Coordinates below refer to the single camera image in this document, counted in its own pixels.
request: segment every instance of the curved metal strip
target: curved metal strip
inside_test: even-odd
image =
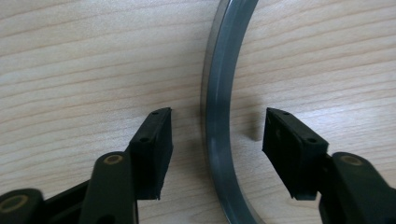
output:
[[[230,223],[263,223],[238,185],[230,143],[233,74],[257,0],[221,0],[207,44],[201,109],[207,158],[219,201]]]

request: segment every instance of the light wooden surface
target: light wooden surface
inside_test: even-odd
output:
[[[141,223],[225,223],[205,166],[200,85],[219,1],[13,1],[0,7],[0,194],[46,198],[124,150],[147,113],[171,106],[175,150]],[[265,108],[287,110],[330,153],[369,159],[396,187],[396,2],[260,1],[235,75],[236,172],[268,223],[320,223],[261,152]]]

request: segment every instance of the metal band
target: metal band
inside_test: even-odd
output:
[[[207,44],[201,109],[212,179],[230,223],[263,223],[239,188],[230,143],[233,74],[257,0],[221,0]]]

